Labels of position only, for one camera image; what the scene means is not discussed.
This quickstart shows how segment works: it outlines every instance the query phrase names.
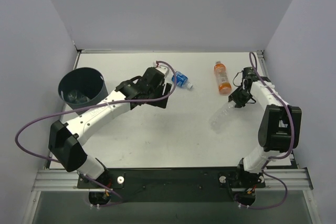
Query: white table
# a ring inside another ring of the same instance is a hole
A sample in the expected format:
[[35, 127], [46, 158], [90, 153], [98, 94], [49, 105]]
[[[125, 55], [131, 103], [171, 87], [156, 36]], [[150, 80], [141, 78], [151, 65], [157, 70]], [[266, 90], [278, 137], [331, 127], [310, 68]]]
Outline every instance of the white table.
[[[155, 60], [167, 61], [187, 75], [194, 89], [176, 88], [166, 109], [142, 105], [119, 116], [94, 134], [84, 150], [108, 168], [236, 166], [258, 144], [264, 112], [258, 103], [248, 104], [229, 118], [223, 134], [214, 133], [208, 120], [227, 97], [218, 93], [213, 68], [222, 61], [232, 84], [235, 74], [250, 66], [247, 52], [81, 54], [77, 68], [99, 70], [111, 92], [121, 81], [143, 75]], [[270, 165], [290, 165], [290, 160]], [[50, 168], [62, 166], [52, 162]]]

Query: white bottle cap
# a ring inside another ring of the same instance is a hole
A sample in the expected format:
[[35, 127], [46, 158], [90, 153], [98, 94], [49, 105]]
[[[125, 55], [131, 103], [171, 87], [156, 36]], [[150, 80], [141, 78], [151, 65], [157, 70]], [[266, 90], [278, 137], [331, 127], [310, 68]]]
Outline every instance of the white bottle cap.
[[187, 84], [187, 89], [191, 89], [192, 87], [193, 87], [193, 84], [189, 82], [189, 83]]

